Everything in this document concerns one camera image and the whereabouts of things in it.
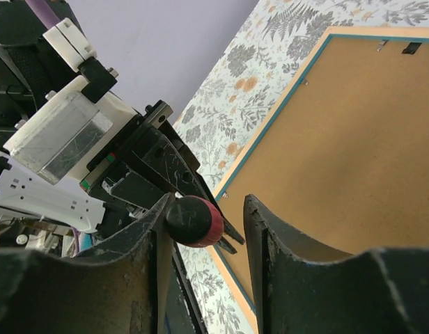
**wooden frame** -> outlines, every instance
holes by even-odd
[[[429,43],[429,28],[382,28],[382,27],[330,27],[328,28],[317,45],[313,48],[304,64],[298,69],[297,74],[292,78],[288,87],[281,94],[280,98],[276,101],[274,107],[267,114],[260,127],[255,131],[255,134],[250,138],[247,145],[239,157],[235,160],[230,170],[224,175],[221,183],[214,191],[214,196],[220,200],[222,194],[229,187],[235,176],[245,164],[246,160],[250,157],[251,153],[255,150],[260,140],[264,137],[268,129],[272,126],[284,106],[288,103],[289,99],[295,93],[300,84],[302,84],[304,77],[309,73],[313,64],[318,60],[321,53],[328,45],[330,40],[334,37],[346,38],[362,38],[372,40],[396,40],[403,42],[426,42]],[[238,281],[232,272],[231,268],[220,253],[218,248],[209,247],[214,262],[218,266],[224,280],[230,287],[234,297],[239,303],[242,311],[245,313],[247,319],[257,333],[256,317],[254,316],[254,306],[250,298],[244,293],[242,287],[238,285]]]

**red component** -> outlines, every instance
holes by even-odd
[[[192,248],[212,246],[222,238],[222,235],[224,233],[224,219],[222,218],[222,215],[219,210],[211,202],[199,197],[198,199],[203,201],[205,205],[207,205],[207,208],[210,210],[212,223],[210,229],[208,230],[208,233],[204,236],[202,240],[199,240],[194,244],[186,244],[186,246]]]

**hole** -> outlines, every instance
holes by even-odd
[[[156,158],[162,158],[165,155],[165,150],[163,148],[158,148],[156,152],[154,152],[154,156]]]
[[[406,48],[403,49],[402,54],[415,54],[417,49],[422,45],[422,43],[409,43]]]
[[[184,175],[182,175],[182,181],[183,182],[190,182],[192,180],[192,174],[190,172],[185,172]]]

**floral pattern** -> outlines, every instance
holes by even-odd
[[[429,26],[429,0],[260,0],[174,124],[212,190],[329,26]],[[252,333],[207,250],[182,256],[209,332]]]

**cork board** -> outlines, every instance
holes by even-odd
[[[239,231],[252,193],[345,252],[429,246],[429,44],[379,43],[329,41],[219,200]],[[246,247],[222,255],[252,299]]]

